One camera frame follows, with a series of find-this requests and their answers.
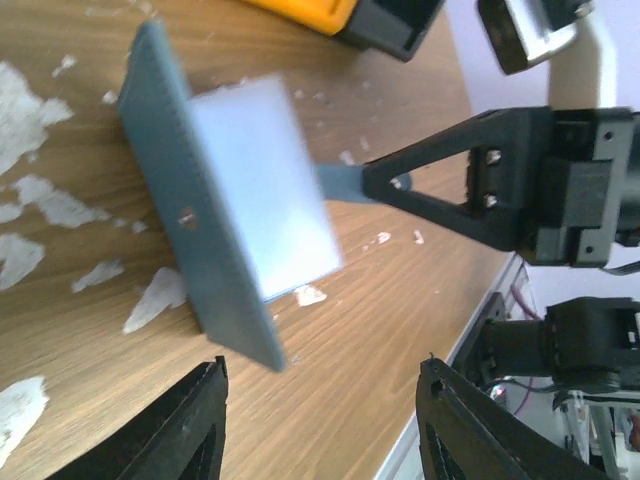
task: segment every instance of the yellow object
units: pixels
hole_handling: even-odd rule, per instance
[[[358,0],[245,0],[327,35],[344,28]]]

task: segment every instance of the screw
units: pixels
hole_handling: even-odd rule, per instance
[[[502,158],[502,152],[500,150],[489,150],[487,152],[487,165],[495,165]]]
[[[584,18],[587,15],[589,15],[591,12],[593,12],[594,9],[595,9],[595,6],[593,5],[593,2],[584,2],[578,5],[575,13],[578,18]]]
[[[178,224],[188,230],[195,230],[198,228],[196,214],[191,207],[185,207],[182,209],[180,217],[178,218]]]
[[[490,193],[487,193],[484,196],[484,206],[486,208],[493,208],[498,204],[498,197],[496,197],[495,195],[491,195]]]

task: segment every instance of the black bracket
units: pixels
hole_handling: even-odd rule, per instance
[[[607,478],[529,429],[437,358],[420,366],[416,415],[429,479]]]
[[[375,160],[365,194],[502,251],[518,250],[523,205],[533,201],[532,165],[551,143],[548,107],[496,110],[473,117]],[[469,151],[467,203],[455,205],[396,189],[393,178]]]
[[[640,209],[640,166],[630,163],[636,120],[625,108],[487,112],[367,164],[362,190],[533,265],[604,267],[611,244],[640,231],[627,213]],[[462,205],[392,183],[466,151]]]
[[[224,357],[202,363],[49,480],[216,480],[228,391]]]

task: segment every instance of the wood grain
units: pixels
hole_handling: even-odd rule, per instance
[[[0,478],[53,473],[216,354],[227,355],[231,377],[223,478],[371,478],[411,414],[419,362],[430,352],[447,355],[503,257],[386,207],[330,202],[348,266],[317,283],[325,302],[300,308],[287,296],[272,305],[297,359],[284,374],[208,342],[186,305],[124,337],[140,289],[159,267],[174,265],[115,110],[101,103],[124,78],[129,44],[149,16],[142,3],[0,2],[0,60],[22,71],[38,96],[65,99],[75,112],[49,129],[37,163],[21,160],[0,185],[38,174],[150,226],[138,235],[109,223],[70,230],[47,225],[32,208],[0,225],[47,251],[33,273],[0,292],[0,390],[44,375],[51,398]],[[196,92],[282,72],[292,92],[304,93],[295,105],[318,162],[337,162],[344,150],[365,162],[469,115],[444,15],[404,65],[237,1],[152,6]],[[77,65],[52,78],[66,54]],[[454,158],[421,169],[417,184],[459,198],[464,167]],[[0,193],[0,203],[13,199],[10,189]],[[424,245],[414,243],[415,229]],[[372,244],[380,231],[391,239]],[[123,260],[123,275],[71,293],[72,281],[114,258]]]

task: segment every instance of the white paint chip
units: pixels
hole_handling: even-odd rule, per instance
[[[73,55],[65,55],[64,57],[62,57],[62,61],[60,62],[60,66],[56,67],[56,69],[53,72],[51,72],[51,76],[52,77],[57,77],[62,72],[66,71],[66,70],[69,70],[76,63],[78,63],[78,59],[76,57],[74,57]]]
[[[314,303],[324,302],[327,299],[326,293],[323,293],[312,285],[302,285],[296,288],[293,293],[295,293],[298,306],[300,307],[308,307]]]
[[[0,175],[42,146],[48,138],[45,127],[72,115],[62,100],[34,95],[18,70],[0,62]]]
[[[113,226],[116,228],[124,228],[127,226],[127,220],[124,218],[118,217],[113,221]]]
[[[118,101],[118,94],[113,90],[109,90],[102,96],[102,103],[113,105]]]
[[[44,258],[44,245],[17,233],[0,235],[0,291],[13,287],[29,275]]]
[[[145,15],[149,15],[149,14],[151,14],[151,12],[153,12],[153,5],[151,5],[151,3],[149,3],[149,2],[140,2],[138,4],[138,8]]]
[[[124,8],[87,7],[84,9],[84,14],[87,17],[115,17],[116,15],[120,15],[122,12],[124,12]]]
[[[131,224],[131,231],[135,234],[144,232],[147,228],[147,224],[137,220]]]
[[[22,205],[18,203],[5,203],[0,205],[0,223],[12,222],[22,215]]]
[[[388,242],[390,238],[391,234],[389,232],[380,232],[378,234],[378,244],[382,245],[383,243]]]
[[[424,237],[422,236],[422,233],[420,233],[420,230],[413,231],[413,241],[418,245],[422,245],[424,243]]]
[[[36,424],[48,401],[44,377],[16,382],[0,392],[0,468]]]
[[[142,294],[122,327],[125,335],[141,329],[167,308],[177,308],[187,301],[187,287],[182,275],[162,267]]]
[[[345,165],[355,165],[356,161],[353,159],[353,155],[351,155],[351,152],[349,150],[345,150],[343,152],[340,152],[340,161],[342,163],[344,163]]]
[[[100,285],[124,272],[121,260],[100,262],[96,267],[71,284],[71,291],[78,293],[87,287]]]
[[[46,178],[27,175],[13,184],[22,205],[35,204],[51,225],[78,228],[95,221],[106,221],[111,214],[102,208],[91,208],[62,190]]]
[[[364,135],[362,135],[362,136],[360,137],[360,147],[362,147],[362,149],[363,149],[365,152],[368,152],[368,151],[369,151],[369,142],[368,142],[368,140],[367,140],[367,137],[365,137]]]

